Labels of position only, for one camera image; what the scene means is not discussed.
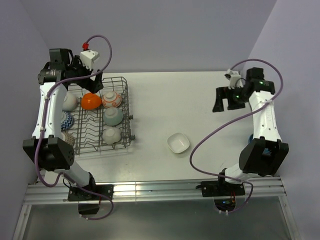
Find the pale teal bowl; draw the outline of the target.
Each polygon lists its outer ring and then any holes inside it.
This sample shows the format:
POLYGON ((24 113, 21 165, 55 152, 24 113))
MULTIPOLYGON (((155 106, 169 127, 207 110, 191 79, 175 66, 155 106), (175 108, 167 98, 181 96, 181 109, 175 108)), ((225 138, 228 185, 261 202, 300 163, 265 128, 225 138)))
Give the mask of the pale teal bowl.
POLYGON ((123 112, 117 107, 107 108, 103 113, 103 122, 107 126, 117 126, 124 118, 123 112))

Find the orange floral pattern bowl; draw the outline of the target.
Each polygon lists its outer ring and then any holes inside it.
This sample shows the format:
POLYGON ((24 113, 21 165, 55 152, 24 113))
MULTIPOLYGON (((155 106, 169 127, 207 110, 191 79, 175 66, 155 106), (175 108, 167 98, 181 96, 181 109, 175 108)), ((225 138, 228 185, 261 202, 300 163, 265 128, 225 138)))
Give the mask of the orange floral pattern bowl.
POLYGON ((108 91, 102 96, 105 108, 117 108, 122 103, 122 96, 116 91, 108 91))

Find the white square bowl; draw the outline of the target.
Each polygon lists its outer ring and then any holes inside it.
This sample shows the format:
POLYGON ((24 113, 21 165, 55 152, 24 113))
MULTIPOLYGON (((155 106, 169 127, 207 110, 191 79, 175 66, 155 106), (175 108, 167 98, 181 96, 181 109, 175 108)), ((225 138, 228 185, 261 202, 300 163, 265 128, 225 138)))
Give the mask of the white square bowl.
POLYGON ((181 154, 190 147, 190 141, 180 132, 171 135, 166 142, 169 149, 175 154, 181 154))

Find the brown geometric pattern bowl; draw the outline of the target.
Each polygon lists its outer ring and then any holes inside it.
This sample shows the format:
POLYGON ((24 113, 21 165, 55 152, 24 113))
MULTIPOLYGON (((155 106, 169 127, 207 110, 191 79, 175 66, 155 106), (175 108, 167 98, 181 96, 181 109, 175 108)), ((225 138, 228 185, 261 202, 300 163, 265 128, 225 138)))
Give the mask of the brown geometric pattern bowl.
POLYGON ((66 131, 62 131, 61 132, 62 135, 62 140, 65 141, 67 144, 74 146, 75 144, 75 138, 68 132, 66 131))

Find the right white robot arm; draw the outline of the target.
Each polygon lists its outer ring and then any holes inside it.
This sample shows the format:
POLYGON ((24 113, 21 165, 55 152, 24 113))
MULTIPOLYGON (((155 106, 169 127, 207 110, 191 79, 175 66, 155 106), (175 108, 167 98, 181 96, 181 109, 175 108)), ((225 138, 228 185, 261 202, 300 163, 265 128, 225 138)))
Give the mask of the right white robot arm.
POLYGON ((278 132, 273 101, 275 85, 265 79, 264 70, 250 68, 244 83, 237 71, 229 69, 224 76, 229 80, 229 86, 216 89, 212 111, 222 112, 223 100, 226 99, 228 110, 242 109, 248 103, 253 113, 251 141, 241 151, 238 163, 225 168, 222 172, 226 177, 216 183, 217 191, 227 195, 233 190, 234 184, 252 177, 275 175, 289 152, 289 145, 282 141, 278 132))

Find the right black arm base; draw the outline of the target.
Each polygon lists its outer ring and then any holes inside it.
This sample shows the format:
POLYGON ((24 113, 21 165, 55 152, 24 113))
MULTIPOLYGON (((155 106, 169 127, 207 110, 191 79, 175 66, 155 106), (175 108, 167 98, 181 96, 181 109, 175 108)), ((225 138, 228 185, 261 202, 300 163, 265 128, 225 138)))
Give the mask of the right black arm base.
POLYGON ((221 177, 218 180, 201 181, 195 188, 201 190, 203 197, 236 197, 246 194, 242 183, 228 183, 221 177))

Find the plain white round bowl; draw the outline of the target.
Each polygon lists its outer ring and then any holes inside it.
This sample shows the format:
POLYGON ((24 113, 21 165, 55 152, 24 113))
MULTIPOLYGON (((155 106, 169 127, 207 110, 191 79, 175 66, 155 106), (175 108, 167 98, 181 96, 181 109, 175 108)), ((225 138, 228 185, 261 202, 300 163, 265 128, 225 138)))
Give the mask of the plain white round bowl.
POLYGON ((67 92, 62 104, 62 110, 72 112, 76 109, 78 101, 73 93, 67 92))

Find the blue glazed bowl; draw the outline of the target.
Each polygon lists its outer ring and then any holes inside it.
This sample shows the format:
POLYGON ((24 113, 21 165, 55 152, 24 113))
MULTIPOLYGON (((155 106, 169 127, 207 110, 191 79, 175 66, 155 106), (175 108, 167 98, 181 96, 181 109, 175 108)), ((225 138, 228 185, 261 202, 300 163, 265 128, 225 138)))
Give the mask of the blue glazed bowl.
POLYGON ((248 138, 248 144, 250 144, 250 143, 252 142, 252 140, 253 140, 253 134, 251 134, 251 135, 249 136, 249 138, 248 138))

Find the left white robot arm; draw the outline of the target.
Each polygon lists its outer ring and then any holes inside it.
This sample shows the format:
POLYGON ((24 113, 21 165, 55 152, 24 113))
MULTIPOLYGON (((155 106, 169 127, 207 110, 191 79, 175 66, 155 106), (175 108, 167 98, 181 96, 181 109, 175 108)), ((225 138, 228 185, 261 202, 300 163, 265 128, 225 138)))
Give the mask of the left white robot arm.
POLYGON ((91 93, 103 88, 102 73, 92 73, 100 55, 90 49, 73 55, 70 49, 53 48, 49 50, 49 57, 37 76, 40 105, 36 126, 31 138, 23 141, 22 148, 33 161, 43 185, 53 188, 57 183, 45 182, 40 170, 56 172, 58 177, 70 182, 70 192, 83 200, 93 200, 98 193, 94 177, 75 162, 73 146, 63 140, 61 121, 70 84, 77 84, 91 93))

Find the white bowl orange outside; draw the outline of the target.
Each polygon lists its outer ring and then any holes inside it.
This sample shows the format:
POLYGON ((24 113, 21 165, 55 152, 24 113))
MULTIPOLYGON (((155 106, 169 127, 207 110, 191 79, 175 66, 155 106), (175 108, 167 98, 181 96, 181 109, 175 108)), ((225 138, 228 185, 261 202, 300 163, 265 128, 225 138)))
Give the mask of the white bowl orange outside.
POLYGON ((94 110, 100 107, 102 104, 101 98, 94 93, 86 93, 83 98, 81 99, 81 107, 85 110, 94 110))

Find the small flower shaped dish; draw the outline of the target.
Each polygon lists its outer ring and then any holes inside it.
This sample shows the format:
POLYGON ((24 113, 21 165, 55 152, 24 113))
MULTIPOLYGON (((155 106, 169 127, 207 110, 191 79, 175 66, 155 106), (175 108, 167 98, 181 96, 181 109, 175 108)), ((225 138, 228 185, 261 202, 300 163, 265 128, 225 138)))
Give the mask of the small flower shaped dish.
POLYGON ((102 133, 102 139, 108 145, 119 142, 121 138, 121 130, 117 127, 109 126, 102 133))

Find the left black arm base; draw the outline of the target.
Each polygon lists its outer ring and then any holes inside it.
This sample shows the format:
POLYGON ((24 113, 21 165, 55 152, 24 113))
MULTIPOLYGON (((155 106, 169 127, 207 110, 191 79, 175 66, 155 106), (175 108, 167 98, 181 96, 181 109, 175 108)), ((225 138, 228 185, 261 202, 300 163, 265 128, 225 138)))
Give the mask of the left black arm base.
POLYGON ((96 184, 93 180, 83 189, 64 183, 69 188, 67 201, 78 202, 78 213, 81 216, 91 217, 100 210, 102 200, 112 201, 114 193, 113 184, 96 184))

